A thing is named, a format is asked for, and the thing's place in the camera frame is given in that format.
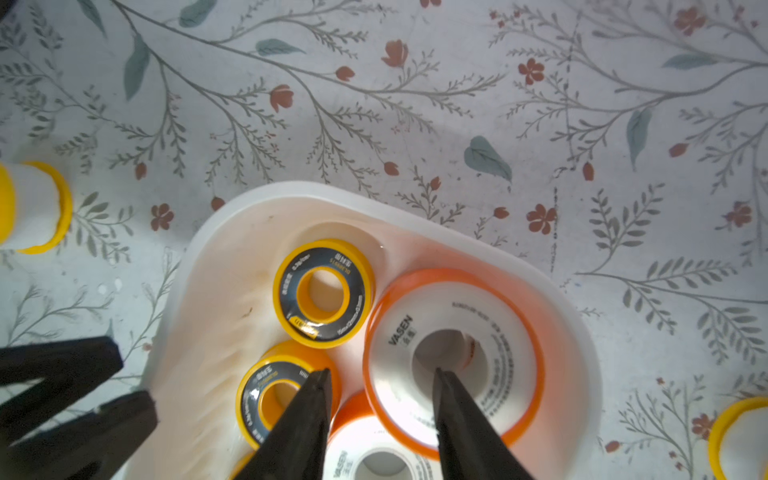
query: floral tablecloth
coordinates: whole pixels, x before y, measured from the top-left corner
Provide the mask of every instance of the floral tablecloth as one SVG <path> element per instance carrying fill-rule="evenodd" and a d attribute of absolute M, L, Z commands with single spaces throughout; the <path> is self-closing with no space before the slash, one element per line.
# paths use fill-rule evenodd
<path fill-rule="evenodd" d="M 56 251 L 2 252 L 2 341 L 125 360 L 59 422 L 137 385 L 206 218 L 298 179 L 560 286 L 604 380 L 582 478 L 712 478 L 718 412 L 768 387 L 761 0 L 19 0 L 0 84 L 0 160 L 75 199 Z"/>

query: red flower print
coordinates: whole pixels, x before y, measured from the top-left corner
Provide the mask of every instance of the red flower print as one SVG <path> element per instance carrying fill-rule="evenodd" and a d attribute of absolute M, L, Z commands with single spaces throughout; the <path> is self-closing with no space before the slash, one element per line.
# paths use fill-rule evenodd
<path fill-rule="evenodd" d="M 618 442 L 618 441 L 616 441 L 616 440 L 611 440 L 611 441 L 610 441 L 610 442 L 609 442 L 609 443 L 608 443 L 608 444 L 605 446 L 605 451 L 606 451 L 606 452 L 608 452 L 608 453 L 613 453 L 613 452 L 616 452 L 616 451 L 619 449 L 619 447 L 621 447 L 621 443 L 619 443 L 619 442 Z"/>
<path fill-rule="evenodd" d="M 386 42 L 384 51 L 388 56 L 382 57 L 382 60 L 390 67 L 402 67 L 408 58 L 408 45 L 402 43 L 402 40 Z"/>
<path fill-rule="evenodd" d="M 278 105 L 283 108 L 290 108 L 293 105 L 293 92 L 288 85 L 277 85 L 270 92 L 270 103 L 275 112 L 280 111 Z"/>
<path fill-rule="evenodd" d="M 533 85 L 535 81 L 544 80 L 544 74 L 542 73 L 544 65 L 536 63 L 535 58 L 529 58 L 528 63 L 525 65 L 518 65 L 518 71 L 520 71 L 521 75 L 525 75 L 525 83 L 528 85 Z"/>
<path fill-rule="evenodd" d="M 688 144 L 676 144 L 674 147 L 670 148 L 670 157 L 679 157 L 680 155 L 684 154 L 685 150 L 687 149 Z"/>
<path fill-rule="evenodd" d="M 741 228 L 752 221 L 752 208 L 746 202 L 736 202 L 733 204 L 733 210 L 723 215 L 723 218 L 728 222 L 729 229 L 731 224 Z"/>
<path fill-rule="evenodd" d="M 146 176 L 147 176 L 147 165 L 144 162 L 141 162 L 139 165 L 136 166 L 136 180 L 141 180 Z"/>
<path fill-rule="evenodd" d="M 498 207 L 493 210 L 493 216 L 499 220 L 504 220 L 506 217 L 509 217 L 509 212 L 504 207 Z"/>
<path fill-rule="evenodd" d="M 159 207 L 154 205 L 152 207 L 152 217 L 154 217 L 150 222 L 152 230 L 157 232 L 157 229 L 161 227 L 163 230 L 168 230 L 170 228 L 170 221 L 174 219 L 174 212 L 170 211 L 168 204 L 162 204 Z"/>
<path fill-rule="evenodd" d="M 691 420 L 691 423 L 694 425 L 691 429 L 691 432 L 694 435 L 698 435 L 704 440 L 710 439 L 710 430 L 712 429 L 712 425 L 715 424 L 715 419 L 710 420 L 710 417 L 706 413 L 702 413 L 697 418 Z"/>
<path fill-rule="evenodd" d="M 674 26 L 682 31 L 683 35 L 690 37 L 698 28 L 703 27 L 705 23 L 707 23 L 707 17 L 699 16 L 699 11 L 696 7 L 691 7 L 677 12 L 677 20 L 674 21 Z"/>
<path fill-rule="evenodd" d="M 387 162 L 384 164 L 384 173 L 390 177 L 397 177 L 400 172 L 397 171 L 397 164 L 395 162 Z"/>
<path fill-rule="evenodd" d="M 584 164 L 584 166 L 581 168 L 581 172 L 584 174 L 584 179 L 587 182 L 594 180 L 594 167 L 592 167 L 591 163 L 587 162 Z"/>
<path fill-rule="evenodd" d="M 554 219 L 557 217 L 558 212 L 554 208 L 547 210 L 542 204 L 536 205 L 536 210 L 528 212 L 528 215 L 525 216 L 525 218 L 531 222 L 528 225 L 528 229 L 531 232 L 538 232 L 541 230 L 541 233 L 544 235 L 549 235 L 549 232 L 552 231 L 549 223 L 554 222 Z"/>
<path fill-rule="evenodd" d="M 215 212 L 216 210 L 219 210 L 221 207 L 223 207 L 225 203 L 226 202 L 219 197 L 214 197 L 214 199 L 210 201 L 210 208 Z"/>
<path fill-rule="evenodd" d="M 349 67 L 339 67 L 339 70 L 336 70 L 336 78 L 341 81 L 349 81 L 349 79 L 354 76 L 354 70 Z"/>

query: yellow tape roll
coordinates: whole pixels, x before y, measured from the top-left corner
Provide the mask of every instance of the yellow tape roll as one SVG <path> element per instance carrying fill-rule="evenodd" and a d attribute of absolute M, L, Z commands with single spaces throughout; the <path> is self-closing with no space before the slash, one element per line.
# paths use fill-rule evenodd
<path fill-rule="evenodd" d="M 255 452 L 251 452 L 248 455 L 245 455 L 243 458 L 240 459 L 240 461 L 235 465 L 235 468 L 232 469 L 232 473 L 230 473 L 229 480 L 234 480 L 235 477 L 237 477 L 240 472 L 243 471 L 243 468 L 245 468 L 245 465 L 248 465 L 248 462 L 253 458 L 255 455 Z"/>
<path fill-rule="evenodd" d="M 341 376 L 322 350 L 288 340 L 271 348 L 248 370 L 237 389 L 235 410 L 240 431 L 254 449 L 264 443 L 310 373 L 324 369 L 331 371 L 333 416 L 341 400 Z"/>
<path fill-rule="evenodd" d="M 336 305 L 320 306 L 311 295 L 314 276 L 341 284 Z M 376 283 L 368 260 L 353 245 L 326 239 L 295 249 L 275 275 L 273 300 L 283 328 L 297 342 L 329 349 L 352 338 L 373 306 Z M 324 298 L 333 297 L 325 292 Z"/>

